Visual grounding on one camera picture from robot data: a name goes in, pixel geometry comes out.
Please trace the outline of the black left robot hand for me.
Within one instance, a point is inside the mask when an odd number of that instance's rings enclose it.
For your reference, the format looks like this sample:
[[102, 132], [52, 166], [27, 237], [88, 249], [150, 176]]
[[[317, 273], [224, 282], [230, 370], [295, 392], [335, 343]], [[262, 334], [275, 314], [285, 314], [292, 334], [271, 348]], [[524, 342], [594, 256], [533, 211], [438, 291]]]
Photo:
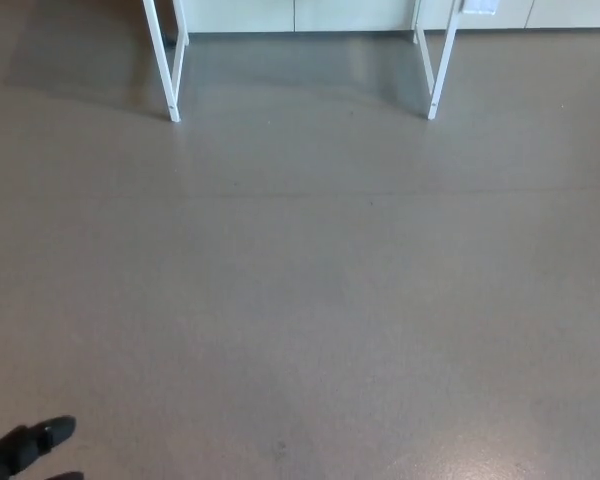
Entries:
[[69, 440], [77, 426], [72, 415], [50, 418], [34, 425], [19, 425], [0, 438], [0, 479], [21, 474]]

